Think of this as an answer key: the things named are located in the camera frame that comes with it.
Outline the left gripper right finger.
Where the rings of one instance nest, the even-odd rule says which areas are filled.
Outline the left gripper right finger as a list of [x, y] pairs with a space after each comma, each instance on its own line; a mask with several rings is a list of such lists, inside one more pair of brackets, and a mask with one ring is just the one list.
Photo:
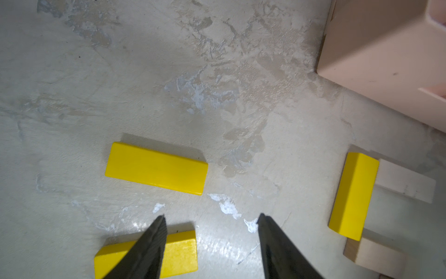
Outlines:
[[272, 217], [257, 221], [266, 279], [323, 279]]

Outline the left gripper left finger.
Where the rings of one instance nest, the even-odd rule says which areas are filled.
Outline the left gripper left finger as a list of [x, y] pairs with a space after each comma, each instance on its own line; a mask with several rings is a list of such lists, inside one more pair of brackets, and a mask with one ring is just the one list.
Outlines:
[[166, 218], [160, 215], [105, 279], [159, 279], [166, 242]]

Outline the yellow block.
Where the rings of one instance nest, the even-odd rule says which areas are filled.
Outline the yellow block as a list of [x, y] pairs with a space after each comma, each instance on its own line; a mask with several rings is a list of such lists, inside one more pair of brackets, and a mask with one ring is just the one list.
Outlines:
[[[135, 243], [135, 241], [127, 241], [101, 248], [94, 258], [95, 277], [97, 279], [104, 278], [124, 258]], [[195, 272], [198, 269], [195, 231], [168, 235], [160, 277], [164, 279]]]
[[105, 176], [202, 195], [208, 167], [206, 162], [115, 142], [111, 146]]
[[349, 152], [328, 227], [359, 241], [379, 168], [379, 161], [363, 153]]

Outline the natural wood block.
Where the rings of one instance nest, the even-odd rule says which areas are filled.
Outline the natural wood block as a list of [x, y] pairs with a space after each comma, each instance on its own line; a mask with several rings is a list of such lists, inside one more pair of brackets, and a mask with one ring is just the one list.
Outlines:
[[379, 159], [375, 185], [426, 203], [433, 203], [436, 180]]
[[403, 278], [408, 261], [406, 253], [366, 237], [360, 241], [348, 238], [343, 254], [356, 265], [393, 279]]

